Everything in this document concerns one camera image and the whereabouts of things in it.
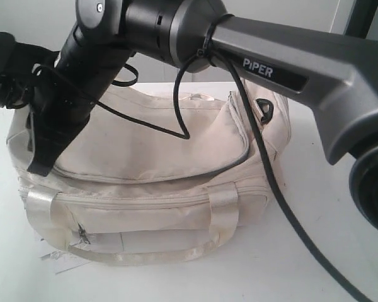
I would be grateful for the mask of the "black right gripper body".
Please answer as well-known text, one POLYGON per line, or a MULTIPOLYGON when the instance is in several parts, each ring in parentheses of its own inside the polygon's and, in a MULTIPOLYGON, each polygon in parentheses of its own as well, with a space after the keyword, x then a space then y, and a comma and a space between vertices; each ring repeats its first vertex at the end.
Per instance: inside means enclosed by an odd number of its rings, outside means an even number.
POLYGON ((35 63, 37 86, 28 114, 28 143, 70 144, 125 64, 125 56, 60 56, 35 63))

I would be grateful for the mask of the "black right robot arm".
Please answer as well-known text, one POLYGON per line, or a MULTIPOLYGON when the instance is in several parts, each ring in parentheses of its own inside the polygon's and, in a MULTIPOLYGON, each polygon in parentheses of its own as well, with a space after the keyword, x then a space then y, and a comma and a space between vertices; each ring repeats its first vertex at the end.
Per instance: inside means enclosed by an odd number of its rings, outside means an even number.
POLYGON ((310 108, 330 164, 355 158, 349 188, 378 230, 378 41, 239 18, 221 1, 77 1, 57 58, 37 67, 28 171, 46 176, 129 57, 214 66, 310 108))

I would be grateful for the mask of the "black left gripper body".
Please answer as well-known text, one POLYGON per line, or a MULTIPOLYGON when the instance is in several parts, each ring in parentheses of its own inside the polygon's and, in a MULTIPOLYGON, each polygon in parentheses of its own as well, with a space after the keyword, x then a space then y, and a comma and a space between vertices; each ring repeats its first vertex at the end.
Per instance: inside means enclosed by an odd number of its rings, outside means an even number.
POLYGON ((34 67, 53 62, 57 54, 41 46, 17 42, 12 34, 0 31, 0 108, 26 106, 38 84, 34 67))

